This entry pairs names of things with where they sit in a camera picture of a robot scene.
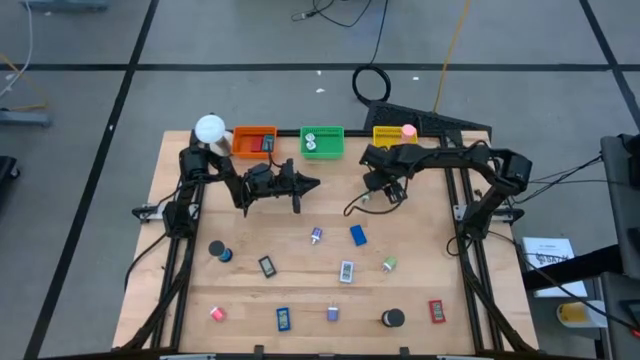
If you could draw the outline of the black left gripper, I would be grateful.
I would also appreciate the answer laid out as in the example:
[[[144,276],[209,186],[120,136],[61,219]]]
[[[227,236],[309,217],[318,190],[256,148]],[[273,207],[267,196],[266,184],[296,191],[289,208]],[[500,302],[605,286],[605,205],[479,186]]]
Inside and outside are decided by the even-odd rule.
[[[276,176],[277,188],[281,195],[288,195],[292,199],[292,208],[295,214],[301,212],[301,197],[317,188],[320,180],[306,175],[300,175],[294,169],[294,161],[288,158],[280,167]]]

